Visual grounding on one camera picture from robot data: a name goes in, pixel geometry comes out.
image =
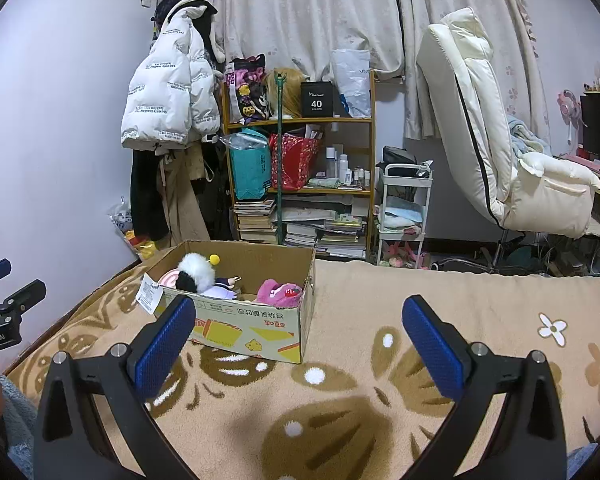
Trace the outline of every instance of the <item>chair headrest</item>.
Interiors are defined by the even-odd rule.
[[[482,23],[471,7],[446,15],[440,23],[446,25],[456,42],[463,59],[488,59],[493,57],[493,45]]]

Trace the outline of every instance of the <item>red gift bag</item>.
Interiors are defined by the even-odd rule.
[[[269,137],[271,148],[271,185],[278,186],[278,134]],[[298,190],[309,180],[311,165],[320,149],[320,139],[282,136],[282,189]]]

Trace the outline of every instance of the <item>floral pattern blanket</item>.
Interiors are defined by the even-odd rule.
[[[149,261],[96,291],[10,379],[39,401],[59,349],[100,355],[153,320],[134,303]],[[421,294],[468,341],[499,354],[544,352],[568,449],[600,434],[600,278],[488,276],[316,262],[316,305],[304,361],[284,364],[187,342],[147,409],[203,480],[394,479],[435,435],[452,402],[440,396],[401,322]],[[486,446],[492,403],[465,470]],[[106,402],[120,460],[138,470]]]

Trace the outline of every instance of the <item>white rolling cart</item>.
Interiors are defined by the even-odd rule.
[[[423,177],[394,176],[391,170],[411,169],[427,171]],[[433,184],[433,170],[428,164],[389,164],[384,168],[384,173],[380,174],[382,181],[382,203],[380,205],[380,214],[378,217],[378,258],[376,265],[380,264],[382,257],[382,241],[409,241],[418,242],[418,254],[416,257],[416,269],[420,267],[420,255],[422,254],[422,243],[427,236],[427,216],[429,215],[429,199],[431,196],[431,186]],[[422,225],[419,235],[407,235],[385,229],[384,227],[384,208],[386,205],[387,188],[389,186],[414,187],[416,188],[414,202],[422,206]]]

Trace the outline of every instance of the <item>floral curtain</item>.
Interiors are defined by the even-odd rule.
[[[264,53],[268,68],[330,78],[331,51],[371,51],[383,78],[404,68],[396,0],[214,0],[216,41],[227,60]]]
[[[550,142],[546,102],[525,0],[400,0],[404,28],[406,127],[409,139],[436,134],[429,88],[416,56],[427,26],[454,10],[473,7],[494,46],[493,67],[507,114]]]

